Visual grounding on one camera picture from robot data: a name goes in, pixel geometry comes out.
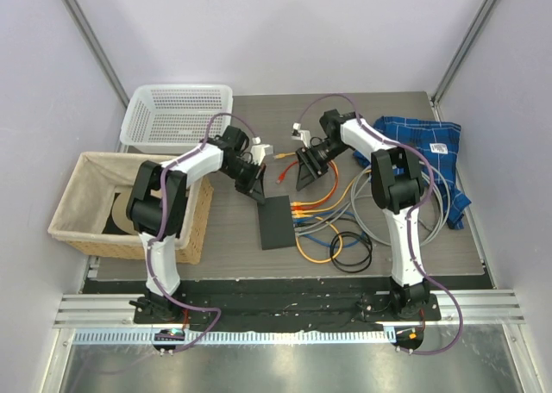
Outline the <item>black network switch box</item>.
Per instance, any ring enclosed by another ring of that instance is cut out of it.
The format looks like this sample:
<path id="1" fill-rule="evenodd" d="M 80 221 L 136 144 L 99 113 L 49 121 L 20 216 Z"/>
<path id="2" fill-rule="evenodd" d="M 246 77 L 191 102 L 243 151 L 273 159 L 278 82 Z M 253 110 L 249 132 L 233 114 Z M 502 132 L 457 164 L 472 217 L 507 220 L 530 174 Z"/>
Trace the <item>black network switch box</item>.
<path id="1" fill-rule="evenodd" d="M 267 197 L 257 204 L 260 246 L 263 251 L 295 246 L 295 231 L 288 195 Z"/>

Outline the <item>blue plaid cloth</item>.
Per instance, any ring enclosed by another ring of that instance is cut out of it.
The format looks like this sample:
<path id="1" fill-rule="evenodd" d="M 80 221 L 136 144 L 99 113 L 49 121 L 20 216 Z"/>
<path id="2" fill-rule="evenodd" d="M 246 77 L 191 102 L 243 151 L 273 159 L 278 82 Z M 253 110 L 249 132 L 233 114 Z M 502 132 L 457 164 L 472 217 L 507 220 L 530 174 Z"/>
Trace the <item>blue plaid cloth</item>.
<path id="1" fill-rule="evenodd" d="M 456 163 L 460 151 L 461 126 L 454 122 L 425 121 L 399 116 L 382 116 L 373 127 L 391 140 L 416 148 L 437 169 L 435 177 L 443 203 L 449 206 L 446 223 L 450 229 L 464 228 L 469 198 L 456 186 Z"/>

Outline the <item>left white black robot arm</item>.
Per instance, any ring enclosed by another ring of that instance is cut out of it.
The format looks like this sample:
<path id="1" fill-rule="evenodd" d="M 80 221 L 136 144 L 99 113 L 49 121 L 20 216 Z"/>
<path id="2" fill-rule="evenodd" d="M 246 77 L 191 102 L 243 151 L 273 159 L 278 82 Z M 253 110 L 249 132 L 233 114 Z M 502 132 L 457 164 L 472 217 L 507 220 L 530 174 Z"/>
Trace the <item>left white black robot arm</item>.
<path id="1" fill-rule="evenodd" d="M 188 189 L 206 175 L 221 172 L 234 180 L 236 191 L 263 204 L 264 159 L 272 153 L 273 146 L 259 137 L 251 139 L 228 126 L 222 135 L 205 138 L 177 158 L 140 165 L 126 208 L 147 267 L 146 292 L 130 303 L 136 323 L 173 323 L 184 313 L 176 239 L 185 220 Z"/>

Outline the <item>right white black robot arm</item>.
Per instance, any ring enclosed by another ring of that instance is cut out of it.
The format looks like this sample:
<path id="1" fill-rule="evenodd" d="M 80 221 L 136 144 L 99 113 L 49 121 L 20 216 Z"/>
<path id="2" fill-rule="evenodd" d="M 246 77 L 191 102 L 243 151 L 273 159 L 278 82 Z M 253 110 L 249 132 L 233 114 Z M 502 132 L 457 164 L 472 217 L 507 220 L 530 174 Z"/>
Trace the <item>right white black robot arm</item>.
<path id="1" fill-rule="evenodd" d="M 329 162 L 349 148 L 369 159 L 372 198 L 383 211 L 391 239 L 389 307 L 397 318 L 410 319 L 430 298 L 417 226 L 419 207 L 427 198 L 423 156 L 384 136 L 355 112 L 342 115 L 332 109 L 319 122 L 326 137 L 315 146 L 304 141 L 295 152 L 299 166 L 296 189 L 320 178 Z"/>

